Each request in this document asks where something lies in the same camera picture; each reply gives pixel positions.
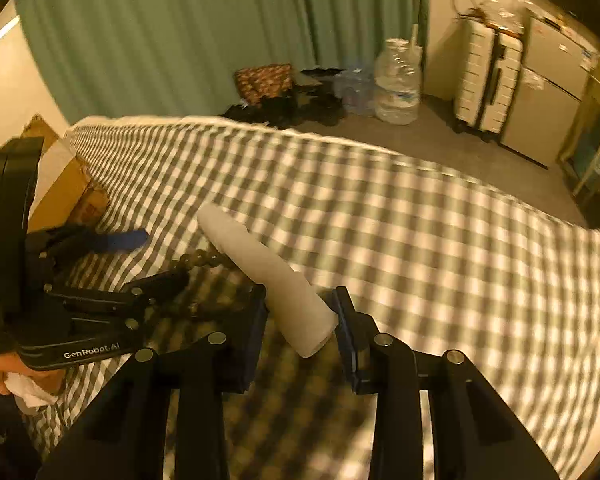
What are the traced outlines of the silver mini fridge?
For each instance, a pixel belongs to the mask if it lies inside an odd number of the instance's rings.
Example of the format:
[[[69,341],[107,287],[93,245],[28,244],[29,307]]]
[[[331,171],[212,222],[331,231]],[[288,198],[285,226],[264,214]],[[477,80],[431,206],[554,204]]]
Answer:
[[[588,56],[577,41],[530,16],[502,144],[548,167],[556,162],[583,96]]]

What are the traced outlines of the brown patterned bag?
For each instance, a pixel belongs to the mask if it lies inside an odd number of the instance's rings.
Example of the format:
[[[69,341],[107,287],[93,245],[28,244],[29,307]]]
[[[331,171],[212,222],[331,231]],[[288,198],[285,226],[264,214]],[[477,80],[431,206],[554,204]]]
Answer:
[[[234,73],[234,83],[248,105],[259,106],[294,88],[294,68],[288,63],[242,68]]]

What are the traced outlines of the white hard suitcase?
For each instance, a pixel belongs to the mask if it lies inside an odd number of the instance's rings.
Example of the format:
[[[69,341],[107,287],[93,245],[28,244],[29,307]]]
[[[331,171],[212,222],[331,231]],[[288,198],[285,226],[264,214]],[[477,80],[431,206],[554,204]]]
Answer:
[[[482,136],[502,133],[521,69],[522,41],[476,20],[464,21],[455,128]]]

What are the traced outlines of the brown cardboard box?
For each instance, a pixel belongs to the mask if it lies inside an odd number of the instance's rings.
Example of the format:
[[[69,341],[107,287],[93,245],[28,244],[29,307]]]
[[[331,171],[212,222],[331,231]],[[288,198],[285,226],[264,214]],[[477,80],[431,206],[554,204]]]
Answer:
[[[59,228],[67,223],[96,226],[109,197],[92,177],[90,167],[39,114],[22,130],[23,138],[42,138],[38,183],[29,212],[28,232]]]

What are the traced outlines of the green curtain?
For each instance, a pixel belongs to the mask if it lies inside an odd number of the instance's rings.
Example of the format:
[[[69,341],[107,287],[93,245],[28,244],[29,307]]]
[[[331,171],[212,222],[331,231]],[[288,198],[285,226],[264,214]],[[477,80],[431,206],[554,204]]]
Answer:
[[[428,35],[429,0],[15,0],[68,122],[217,115],[234,75],[367,66],[389,38]]]

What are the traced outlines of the pile of black clothes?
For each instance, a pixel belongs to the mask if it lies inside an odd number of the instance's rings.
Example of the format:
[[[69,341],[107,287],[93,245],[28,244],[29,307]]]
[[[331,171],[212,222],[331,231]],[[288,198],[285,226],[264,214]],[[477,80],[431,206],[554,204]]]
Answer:
[[[275,99],[263,99],[250,106],[242,98],[230,106],[222,117],[248,124],[265,124],[287,129],[302,122],[318,122],[333,127],[346,116],[342,101],[335,96],[334,78],[341,68],[294,69],[294,88]]]

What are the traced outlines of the pack of water bottles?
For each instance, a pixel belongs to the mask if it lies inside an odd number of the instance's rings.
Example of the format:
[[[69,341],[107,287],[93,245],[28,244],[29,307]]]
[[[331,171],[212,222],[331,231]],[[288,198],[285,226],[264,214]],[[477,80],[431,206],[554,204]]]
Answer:
[[[368,68],[347,68],[338,73],[334,78],[334,91],[348,115],[375,115],[375,81]]]

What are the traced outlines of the white tissue in hand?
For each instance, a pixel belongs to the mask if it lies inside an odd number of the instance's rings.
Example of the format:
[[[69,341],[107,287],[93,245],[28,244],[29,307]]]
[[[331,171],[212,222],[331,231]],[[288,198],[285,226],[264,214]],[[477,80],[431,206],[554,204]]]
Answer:
[[[28,376],[7,373],[4,383],[9,392],[16,397],[17,405],[26,412],[55,404],[58,400],[57,394],[47,392]]]

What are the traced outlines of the large clear water jug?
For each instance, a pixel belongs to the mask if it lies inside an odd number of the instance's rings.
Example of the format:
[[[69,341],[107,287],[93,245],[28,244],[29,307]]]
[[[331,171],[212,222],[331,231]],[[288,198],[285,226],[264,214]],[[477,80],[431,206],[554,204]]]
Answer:
[[[389,38],[376,58],[374,111],[377,118],[406,126],[418,116],[422,48],[401,38]]]

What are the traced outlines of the white dressing table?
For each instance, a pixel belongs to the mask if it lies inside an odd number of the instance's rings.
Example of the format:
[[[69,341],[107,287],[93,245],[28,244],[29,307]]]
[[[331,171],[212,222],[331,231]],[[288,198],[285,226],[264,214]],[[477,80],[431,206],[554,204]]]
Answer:
[[[559,152],[558,164],[571,181],[571,197],[582,205],[600,182],[600,76],[588,75],[576,116],[567,140]]]

